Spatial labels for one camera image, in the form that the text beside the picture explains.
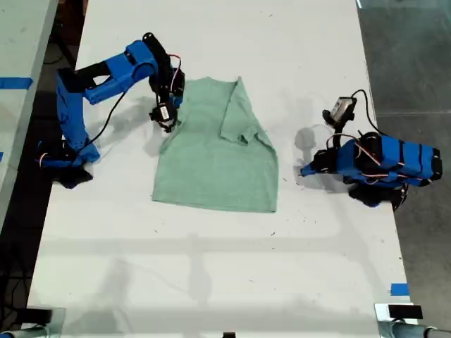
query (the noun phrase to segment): blue tape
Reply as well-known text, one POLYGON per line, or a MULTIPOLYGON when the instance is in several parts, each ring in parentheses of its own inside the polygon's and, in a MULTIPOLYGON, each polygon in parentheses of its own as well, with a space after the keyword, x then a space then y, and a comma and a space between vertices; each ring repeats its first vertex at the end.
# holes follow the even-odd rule
POLYGON ((30 77, 0 77, 0 89, 28 89, 32 83, 30 77))
POLYGON ((409 296, 409 285, 407 283, 392 283, 390 294, 392 296, 409 296))

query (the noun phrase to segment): floor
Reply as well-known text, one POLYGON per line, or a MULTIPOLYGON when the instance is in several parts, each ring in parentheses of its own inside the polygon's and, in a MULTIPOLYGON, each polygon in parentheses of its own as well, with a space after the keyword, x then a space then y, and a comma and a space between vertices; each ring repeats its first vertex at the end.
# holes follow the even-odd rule
POLYGON ((441 181, 410 189, 395 219, 412 301, 422 305, 425 323, 451 329, 451 1, 362 0, 362 6, 378 126, 441 151, 441 181))
MULTIPOLYGON (((451 329, 451 228, 447 221, 451 204, 446 202, 451 183, 446 175, 451 165, 451 148, 447 147, 451 144, 451 1, 357 3, 362 8, 359 18, 379 127, 394 137, 435 146, 442 153, 442 180, 410 189, 395 218, 412 301, 422 305, 425 324, 451 329)), ((77 48, 71 50, 76 55, 77 48)), ((45 61, 52 62, 59 55, 56 46, 49 45, 45 61)), ((10 253, 20 253, 20 259, 14 256, 11 273, 16 277, 32 274, 50 192, 50 182, 42 180, 25 158, 31 157, 26 154, 33 152, 41 130, 52 130, 52 137, 60 137, 55 72, 63 66, 67 66, 64 59, 42 69, 20 163, 23 174, 16 182, 1 234, 1 240, 15 247, 10 253), (26 240, 15 241, 17 234, 26 240)), ((6 286, 9 293, 17 280, 6 286)), ((16 306, 26 303, 29 278, 25 281, 18 286, 16 306)))

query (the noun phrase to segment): green t-shirt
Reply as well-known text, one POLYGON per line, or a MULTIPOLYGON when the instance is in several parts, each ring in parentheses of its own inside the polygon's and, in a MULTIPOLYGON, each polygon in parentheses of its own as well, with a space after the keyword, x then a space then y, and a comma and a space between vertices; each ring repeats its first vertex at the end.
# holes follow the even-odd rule
POLYGON ((188 81, 178 114, 178 126, 161 146, 154 201, 276 211, 276 151, 252 112, 241 77, 188 81))

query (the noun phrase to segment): table surface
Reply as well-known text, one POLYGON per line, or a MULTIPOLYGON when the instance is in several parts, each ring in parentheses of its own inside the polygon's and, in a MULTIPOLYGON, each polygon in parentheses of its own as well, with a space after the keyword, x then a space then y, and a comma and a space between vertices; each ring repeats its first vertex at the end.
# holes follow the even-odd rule
POLYGON ((0 231, 16 181, 58 0, 0 1, 0 77, 31 77, 28 90, 0 90, 0 231))
MULTIPOLYGON (((148 31, 188 79, 242 76, 278 152, 278 210, 152 202, 163 132, 141 81, 97 142, 94 180, 52 188, 29 306, 65 308, 63 333, 87 337, 378 337, 373 304, 409 301, 389 292, 406 281, 390 205, 294 171, 332 134, 322 110, 369 91, 354 1, 91 0, 78 67, 148 31)), ((116 100, 85 102, 91 135, 116 100)), ((363 98, 345 132, 357 130, 371 130, 363 98)))

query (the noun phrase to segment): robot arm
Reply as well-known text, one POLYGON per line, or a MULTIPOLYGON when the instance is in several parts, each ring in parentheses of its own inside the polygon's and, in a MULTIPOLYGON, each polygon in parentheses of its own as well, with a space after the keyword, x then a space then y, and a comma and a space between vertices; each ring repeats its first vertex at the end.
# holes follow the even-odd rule
MULTIPOLYGON (((61 175, 66 176, 69 172, 78 172, 75 176, 80 176, 81 172, 76 168, 80 169, 85 163, 99 159, 94 140, 103 132, 89 138, 83 120, 83 98, 91 104, 97 104, 122 93, 114 109, 129 88, 146 77, 149 78, 157 102, 150 118, 166 132, 171 132, 177 122, 177 109, 183 100, 185 75, 180 66, 176 69, 171 66, 170 56, 152 33, 145 34, 142 40, 127 46, 123 53, 100 63, 75 71, 71 68, 60 69, 56 107, 64 140, 39 143, 39 166, 49 168, 48 171, 60 182, 61 175), (94 79, 99 76, 108 77, 97 85, 94 79)), ((87 180, 86 177, 75 181, 72 178, 69 179, 72 182, 62 183, 66 187, 74 187, 78 181, 87 180)))
POLYGON ((381 201, 391 201, 396 209, 406 198, 409 184, 419 187, 439 180, 442 161, 439 150, 424 144, 404 142, 383 134, 371 122, 366 99, 366 114, 378 132, 351 137, 340 145, 342 130, 349 120, 354 120, 357 100, 340 97, 332 111, 324 111, 323 118, 334 130, 333 146, 318 151, 314 160, 301 169, 301 176, 338 173, 345 184, 356 184, 350 196, 367 206, 377 206, 381 201))

